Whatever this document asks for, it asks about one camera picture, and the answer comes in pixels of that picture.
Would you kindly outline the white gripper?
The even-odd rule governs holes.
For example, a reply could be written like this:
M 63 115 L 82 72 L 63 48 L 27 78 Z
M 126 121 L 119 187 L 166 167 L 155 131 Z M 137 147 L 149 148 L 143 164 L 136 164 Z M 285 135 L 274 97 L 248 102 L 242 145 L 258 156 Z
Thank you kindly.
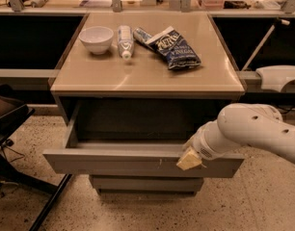
M 187 170 L 197 167 L 202 159 L 212 161 L 223 157 L 226 153 L 237 149 L 238 144 L 227 139 L 220 131 L 217 121 L 209 121 L 182 145 L 184 152 L 176 165 Z

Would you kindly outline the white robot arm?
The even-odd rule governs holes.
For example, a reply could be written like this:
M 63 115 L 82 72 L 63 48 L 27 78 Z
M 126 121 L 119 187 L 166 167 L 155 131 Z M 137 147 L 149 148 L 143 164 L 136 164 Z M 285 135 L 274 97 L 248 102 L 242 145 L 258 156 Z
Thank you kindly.
M 183 144 L 176 165 L 187 170 L 242 146 L 266 150 L 295 165 L 295 126 L 270 105 L 233 103 Z

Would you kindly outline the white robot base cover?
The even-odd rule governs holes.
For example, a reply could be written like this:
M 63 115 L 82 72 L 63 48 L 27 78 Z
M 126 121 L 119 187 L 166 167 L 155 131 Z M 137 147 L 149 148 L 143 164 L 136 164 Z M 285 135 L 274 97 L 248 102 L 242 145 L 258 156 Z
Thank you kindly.
M 281 92 L 292 81 L 295 81 L 295 65 L 271 65 L 260 67 L 255 72 L 261 78 L 263 90 Z

